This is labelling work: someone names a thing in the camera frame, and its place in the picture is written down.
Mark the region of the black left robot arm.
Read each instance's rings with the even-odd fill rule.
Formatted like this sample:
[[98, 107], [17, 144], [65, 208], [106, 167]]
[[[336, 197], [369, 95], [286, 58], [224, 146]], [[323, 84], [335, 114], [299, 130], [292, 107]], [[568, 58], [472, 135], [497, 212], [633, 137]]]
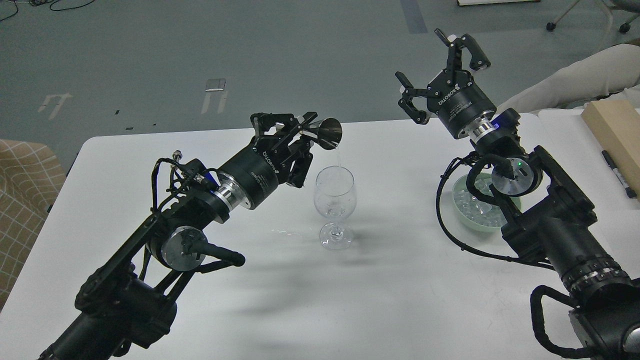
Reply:
[[301, 188], [319, 144], [317, 113], [258, 112], [254, 136], [219, 168], [182, 153], [160, 158], [151, 171], [149, 217], [80, 287], [80, 315], [40, 355], [41, 360], [108, 360], [132, 345], [149, 348], [170, 332], [178, 297], [197, 273], [241, 267], [245, 256], [210, 243], [204, 230], [231, 211], [253, 210], [278, 186]]

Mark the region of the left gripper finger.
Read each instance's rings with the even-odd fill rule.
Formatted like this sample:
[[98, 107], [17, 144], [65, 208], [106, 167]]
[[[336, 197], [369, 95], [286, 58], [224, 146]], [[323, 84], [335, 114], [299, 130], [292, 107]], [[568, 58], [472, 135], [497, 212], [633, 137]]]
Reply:
[[255, 135], [250, 141], [258, 151], [283, 151], [293, 144], [304, 142], [302, 130], [318, 117], [317, 112], [306, 112], [299, 120], [291, 113], [257, 112], [250, 116]]
[[288, 145], [286, 150], [281, 151], [284, 158], [278, 173], [279, 185], [286, 184], [298, 189], [304, 186], [313, 161], [312, 146], [311, 139], [302, 137]]

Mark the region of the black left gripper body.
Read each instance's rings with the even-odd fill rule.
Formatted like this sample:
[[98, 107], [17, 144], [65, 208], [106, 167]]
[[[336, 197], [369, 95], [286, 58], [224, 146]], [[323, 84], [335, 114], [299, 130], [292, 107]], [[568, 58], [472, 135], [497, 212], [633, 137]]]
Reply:
[[293, 150], [274, 139], [250, 143], [217, 170], [221, 183], [241, 191], [243, 207], [254, 210], [290, 177]]

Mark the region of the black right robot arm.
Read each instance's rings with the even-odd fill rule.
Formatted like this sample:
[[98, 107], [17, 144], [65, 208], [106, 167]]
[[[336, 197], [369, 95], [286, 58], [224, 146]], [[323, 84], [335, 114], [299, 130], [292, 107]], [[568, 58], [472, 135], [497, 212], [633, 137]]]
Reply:
[[[474, 150], [456, 157], [441, 175], [435, 210], [439, 225], [462, 251], [485, 258], [555, 271], [566, 289], [538, 285], [530, 295], [535, 339], [565, 359], [639, 358], [639, 280], [599, 244], [589, 227], [594, 203], [542, 146], [520, 144], [521, 115], [498, 113], [478, 87], [473, 71], [491, 63], [470, 35], [436, 36], [448, 50], [445, 68], [426, 88], [416, 88], [397, 71], [398, 105], [418, 125], [439, 118], [455, 139], [469, 138]], [[516, 257], [487, 253], [461, 242], [442, 220], [442, 190], [459, 166], [469, 166], [465, 187], [481, 202], [499, 207], [506, 219], [503, 239]]]

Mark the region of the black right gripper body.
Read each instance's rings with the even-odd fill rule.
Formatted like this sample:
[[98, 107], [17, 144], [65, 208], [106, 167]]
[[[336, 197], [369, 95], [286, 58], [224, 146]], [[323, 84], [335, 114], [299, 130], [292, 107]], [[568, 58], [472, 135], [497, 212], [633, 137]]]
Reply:
[[427, 86], [427, 109], [455, 138], [467, 136], [467, 126], [481, 117], [492, 117], [496, 105], [478, 87], [467, 70], [442, 70]]

